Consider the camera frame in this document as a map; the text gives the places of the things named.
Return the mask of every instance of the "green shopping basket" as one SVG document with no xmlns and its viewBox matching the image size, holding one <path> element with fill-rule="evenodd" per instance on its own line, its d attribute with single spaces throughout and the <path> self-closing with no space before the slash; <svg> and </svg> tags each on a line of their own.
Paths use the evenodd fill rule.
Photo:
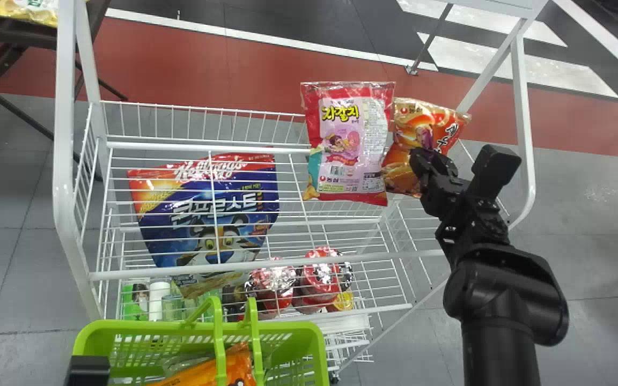
<svg viewBox="0 0 618 386">
<path fill-rule="evenodd" d="M 214 321 L 197 321 L 208 308 L 213 309 Z M 73 355 L 107 357 L 113 381 L 147 384 L 164 378 L 165 360 L 213 351 L 216 382 L 226 386 L 225 347 L 238 342 L 248 342 L 260 386 L 329 384 L 321 330 L 311 322 L 259 322 L 253 298 L 247 301 L 245 318 L 236 323 L 223 322 L 221 302 L 215 296 L 183 322 L 97 320 L 79 332 Z"/>
</svg>

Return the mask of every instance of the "snack bag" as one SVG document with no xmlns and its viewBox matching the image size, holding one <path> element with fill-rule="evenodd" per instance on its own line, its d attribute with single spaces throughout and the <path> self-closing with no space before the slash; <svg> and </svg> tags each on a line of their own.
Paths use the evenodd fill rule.
<svg viewBox="0 0 618 386">
<path fill-rule="evenodd" d="M 419 180 L 409 166 L 409 151 L 426 147 L 447 155 L 471 116 L 411 98 L 395 98 L 393 144 L 382 163 L 385 188 L 419 198 Z"/>
<path fill-rule="evenodd" d="M 142 239 L 159 267 L 219 264 L 219 255 L 220 263 L 253 261 L 278 217 L 272 154 L 219 154 L 211 162 L 131 169 L 128 178 Z M 173 280 L 184 298 L 194 299 L 242 284 L 245 274 L 179 274 Z"/>
<path fill-rule="evenodd" d="M 56 28 L 59 0 L 0 0 L 0 17 Z"/>
<path fill-rule="evenodd" d="M 301 83 L 311 144 L 303 199 L 387 206 L 381 174 L 395 83 Z"/>
<path fill-rule="evenodd" d="M 252 359 L 247 342 L 232 345 L 225 350 L 226 384 L 256 386 L 252 374 Z M 216 359 L 184 369 L 162 381 L 148 386 L 216 386 Z"/>
</svg>

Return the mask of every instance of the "robotic arm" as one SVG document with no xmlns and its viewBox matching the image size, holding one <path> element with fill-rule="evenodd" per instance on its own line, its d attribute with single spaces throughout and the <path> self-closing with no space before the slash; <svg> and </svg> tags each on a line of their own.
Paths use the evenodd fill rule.
<svg viewBox="0 0 618 386">
<path fill-rule="evenodd" d="M 495 203 L 520 163 L 510 149 L 485 145 L 467 181 L 448 157 L 410 152 L 421 204 L 441 220 L 436 239 L 452 270 L 443 305 L 461 322 L 467 386 L 539 386 L 535 344 L 558 344 L 569 326 L 549 264 L 510 244 Z"/>
</svg>

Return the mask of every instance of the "orange package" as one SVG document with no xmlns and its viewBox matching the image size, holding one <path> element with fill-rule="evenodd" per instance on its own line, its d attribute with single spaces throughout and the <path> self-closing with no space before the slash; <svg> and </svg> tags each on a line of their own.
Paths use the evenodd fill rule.
<svg viewBox="0 0 618 386">
<path fill-rule="evenodd" d="M 395 98 L 393 144 L 382 163 L 385 190 L 419 198 L 419 180 L 409 166 L 409 151 L 427 147 L 447 155 L 471 116 L 412 98 Z"/>
<path fill-rule="evenodd" d="M 256 386 L 252 375 L 252 359 L 247 342 L 232 345 L 225 350 L 226 384 L 235 386 Z M 216 359 L 185 369 L 163 381 L 148 386 L 216 386 Z"/>
</svg>

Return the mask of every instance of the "green basket handle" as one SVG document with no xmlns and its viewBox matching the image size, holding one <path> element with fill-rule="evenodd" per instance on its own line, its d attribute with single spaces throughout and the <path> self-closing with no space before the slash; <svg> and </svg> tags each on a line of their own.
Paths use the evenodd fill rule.
<svg viewBox="0 0 618 386">
<path fill-rule="evenodd" d="M 226 386 L 228 383 L 228 375 L 226 374 L 225 366 L 225 347 L 223 346 L 223 308 L 221 300 L 217 296 L 209 296 L 204 303 L 199 306 L 192 315 L 182 321 L 181 327 L 194 327 L 197 323 L 197 318 L 204 314 L 204 311 L 213 308 L 214 311 L 214 355 L 216 356 L 216 384 L 218 386 Z"/>
<path fill-rule="evenodd" d="M 182 321 L 182 328 L 194 327 L 197 318 L 204 314 L 204 311 L 213 308 L 214 311 L 214 354 L 216 355 L 216 384 L 226 386 L 228 375 L 226 373 L 225 347 L 223 345 L 223 307 L 221 300 L 217 296 L 209 296 L 204 303 L 199 306 L 192 315 Z M 257 301 L 254 298 L 247 300 L 245 307 L 245 318 L 237 323 L 236 329 L 249 329 L 252 341 L 252 355 L 254 357 L 253 374 L 259 386 L 264 386 L 264 365 L 262 358 L 262 346 L 259 337 L 259 313 L 257 311 Z"/>
<path fill-rule="evenodd" d="M 252 340 L 252 355 L 254 357 L 254 379 L 259 386 L 264 386 L 264 365 L 262 359 L 262 345 L 259 338 L 259 313 L 257 311 L 257 301 L 254 298 L 247 299 L 245 308 L 245 318 L 238 322 L 238 328 L 249 327 Z"/>
</svg>

